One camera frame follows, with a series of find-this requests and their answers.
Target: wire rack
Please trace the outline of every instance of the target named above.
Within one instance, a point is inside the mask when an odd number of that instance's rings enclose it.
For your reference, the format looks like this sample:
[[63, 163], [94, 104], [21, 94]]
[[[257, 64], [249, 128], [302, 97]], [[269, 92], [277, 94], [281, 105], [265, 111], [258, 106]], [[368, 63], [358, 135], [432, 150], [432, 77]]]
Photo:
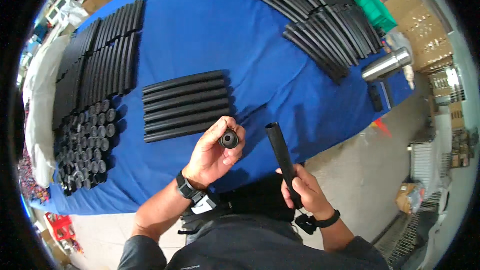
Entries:
[[385, 258], [388, 268], [393, 270], [392, 265], [408, 255], [417, 245], [417, 227], [420, 220], [420, 212], [434, 212], [438, 209], [441, 192], [435, 192], [430, 198], [422, 201], [417, 213], [402, 213], [385, 234], [373, 246], [380, 251]]

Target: blue tablecloth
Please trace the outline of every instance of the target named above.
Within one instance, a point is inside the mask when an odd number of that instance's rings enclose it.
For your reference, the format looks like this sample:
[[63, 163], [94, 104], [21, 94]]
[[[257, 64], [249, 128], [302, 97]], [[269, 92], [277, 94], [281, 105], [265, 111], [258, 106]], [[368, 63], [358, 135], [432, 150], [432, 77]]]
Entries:
[[[114, 0], [88, 19], [105, 17], [135, 0]], [[64, 197], [51, 184], [51, 200], [36, 207], [62, 214], [135, 212], [188, 163], [201, 134], [146, 144], [142, 87], [173, 78], [225, 69], [235, 118], [247, 131], [243, 159], [214, 183], [228, 191], [254, 182], [277, 167], [264, 127], [278, 121], [292, 160], [304, 161], [342, 142], [387, 112], [373, 111], [361, 68], [340, 86], [282, 38], [289, 21], [259, 0], [147, 0], [139, 48], [137, 87], [121, 99], [126, 130], [112, 151], [108, 180]], [[396, 104], [411, 90], [402, 73], [390, 78]]]

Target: warehouse floor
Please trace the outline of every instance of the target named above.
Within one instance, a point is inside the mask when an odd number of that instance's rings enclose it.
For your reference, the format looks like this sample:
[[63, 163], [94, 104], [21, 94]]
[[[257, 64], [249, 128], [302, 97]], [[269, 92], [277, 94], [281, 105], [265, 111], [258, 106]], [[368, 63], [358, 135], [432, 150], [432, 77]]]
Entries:
[[[416, 80], [424, 90], [425, 85]], [[410, 168], [407, 145], [423, 127], [428, 114], [428, 102], [417, 90], [382, 117], [391, 137], [369, 126], [307, 161], [306, 169], [317, 177], [327, 199], [355, 235], [372, 241], [397, 214], [395, 196]], [[82, 270], [116, 269], [123, 245], [130, 237], [134, 215], [73, 215], [84, 254], [72, 255], [72, 263]], [[185, 244], [185, 236], [177, 234], [179, 227], [178, 221], [160, 238], [159, 246], [168, 261]], [[319, 231], [313, 235], [302, 230], [299, 233], [305, 245], [323, 248]]]

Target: person's right hand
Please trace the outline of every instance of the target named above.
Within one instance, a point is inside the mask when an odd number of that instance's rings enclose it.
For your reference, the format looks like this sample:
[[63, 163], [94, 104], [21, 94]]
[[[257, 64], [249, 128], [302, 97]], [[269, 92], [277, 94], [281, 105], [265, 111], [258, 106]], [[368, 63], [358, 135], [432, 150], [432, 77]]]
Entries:
[[[305, 170], [305, 168], [303, 168], [300, 164], [293, 165], [293, 169], [295, 169], [297, 177], [293, 178], [292, 186], [293, 189], [300, 195], [300, 200], [305, 209], [308, 212], [313, 213], [315, 219], [317, 220], [326, 220], [332, 217], [335, 210], [327, 201], [327, 198], [318, 185], [315, 176], [307, 172], [307, 170]], [[276, 172], [281, 174], [282, 170], [278, 168]], [[285, 180], [282, 182], [282, 186], [280, 188], [286, 205], [293, 209], [293, 201], [290, 198], [290, 191], [285, 183]]]

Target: black wristband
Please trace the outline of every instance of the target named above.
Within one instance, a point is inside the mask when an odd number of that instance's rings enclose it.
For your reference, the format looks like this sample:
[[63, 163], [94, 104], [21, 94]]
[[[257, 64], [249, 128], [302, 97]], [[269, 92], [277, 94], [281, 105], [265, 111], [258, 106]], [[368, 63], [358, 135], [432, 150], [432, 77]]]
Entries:
[[330, 217], [330, 219], [315, 221], [315, 226], [319, 228], [326, 228], [330, 225], [333, 225], [339, 219], [340, 219], [340, 212], [338, 209], [336, 209], [335, 212], [333, 213], [333, 216]]

